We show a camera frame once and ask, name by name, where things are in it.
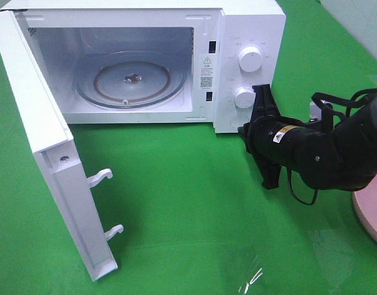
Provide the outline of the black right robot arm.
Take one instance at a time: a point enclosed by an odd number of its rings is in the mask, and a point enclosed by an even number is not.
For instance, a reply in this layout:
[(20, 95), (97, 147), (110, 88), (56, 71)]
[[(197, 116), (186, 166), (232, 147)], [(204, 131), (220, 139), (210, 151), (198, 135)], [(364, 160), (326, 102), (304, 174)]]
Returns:
[(266, 189), (279, 186), (282, 167), (296, 171), (312, 189), (358, 191), (377, 175), (377, 88), (346, 100), (316, 92), (322, 111), (304, 123), (280, 114), (270, 85), (255, 85), (250, 122), (238, 129)]

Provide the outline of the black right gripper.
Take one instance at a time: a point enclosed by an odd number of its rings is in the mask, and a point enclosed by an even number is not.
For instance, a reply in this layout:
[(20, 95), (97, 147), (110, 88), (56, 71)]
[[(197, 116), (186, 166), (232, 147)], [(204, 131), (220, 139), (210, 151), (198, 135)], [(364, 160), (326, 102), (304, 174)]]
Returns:
[(262, 186), (275, 189), (279, 187), (281, 166), (302, 166), (302, 121), (279, 117), (270, 84), (253, 85), (252, 89), (255, 101), (251, 117), (263, 118), (244, 124), (238, 133), (258, 166)]

